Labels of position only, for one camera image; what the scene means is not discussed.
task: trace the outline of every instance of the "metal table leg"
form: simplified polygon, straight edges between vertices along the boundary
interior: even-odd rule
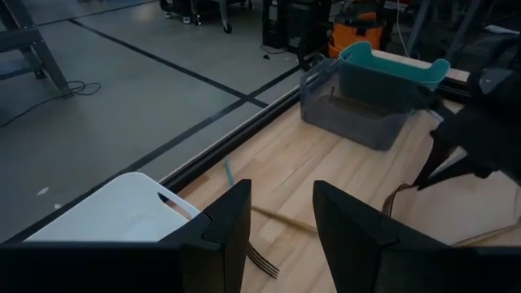
[[[8,30],[19,29],[18,24],[16,23],[15,19],[13,19],[11,13],[7,10],[7,7],[3,1],[0,1],[0,20]],[[25,60],[27,60],[27,62],[34,69],[35,73],[42,68],[40,60],[38,60],[38,57],[33,53],[30,47],[22,48],[20,49],[20,52],[24,56]]]
[[[408,54],[411,54],[411,52],[414,49],[414,46],[416,46],[416,42],[418,41],[418,35],[422,31],[425,19],[427,17],[427,11],[430,5],[431,0],[422,1],[422,5],[420,6],[418,16],[416,17],[416,21],[414,21],[413,30],[410,33],[409,40],[407,40],[406,48]]]
[[[472,0],[471,4],[469,5],[469,8],[465,14],[465,18],[454,34],[453,40],[450,42],[450,46],[447,49],[447,54],[445,55],[445,59],[447,59],[447,61],[452,62],[454,54],[456,54],[456,52],[461,49],[460,46],[463,39],[465,38],[466,32],[471,26],[471,22],[474,20],[476,12],[478,11],[482,2],[483,0]]]
[[[219,10],[221,11],[222,28],[225,33],[231,33],[231,25],[228,23],[228,1],[219,0]]]
[[[35,28],[34,22],[27,12],[25,5],[20,0],[0,0],[0,10],[2,11],[2,14],[0,15],[2,17],[2,22],[5,23],[9,30],[36,30],[40,41],[33,42],[31,44],[32,48],[34,48],[34,51],[36,52],[36,55],[33,53],[33,50],[30,46],[22,46],[19,48],[19,50],[32,67],[37,68],[37,70],[40,68],[45,69],[61,93],[64,96],[69,96],[71,94],[71,90],[68,87],[67,80],[65,80],[65,77],[59,69],[58,64],[52,56],[49,48],[43,41],[42,35],[39,33],[37,28]],[[37,72],[35,73],[37,74],[37,77],[42,77],[41,74],[38,74]]]

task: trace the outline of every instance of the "fork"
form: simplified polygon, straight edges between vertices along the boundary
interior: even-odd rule
[[[259,269],[263,272],[267,273],[272,278],[278,277],[278,268],[272,265],[268,260],[266,260],[253,246],[251,243],[247,244],[246,250],[247,257],[252,260],[253,264],[255,264]]]

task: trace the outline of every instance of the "gray concrete floor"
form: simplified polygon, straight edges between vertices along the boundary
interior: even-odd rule
[[[230,35],[218,18],[201,27],[167,20],[157,2],[24,2],[66,78],[103,88],[45,103],[0,128],[0,242],[122,170],[161,179],[301,75],[249,99],[297,65],[290,54],[262,58],[259,2],[253,11],[231,10]],[[18,57],[0,55],[0,64]],[[58,94],[30,74],[0,81],[0,125]]]

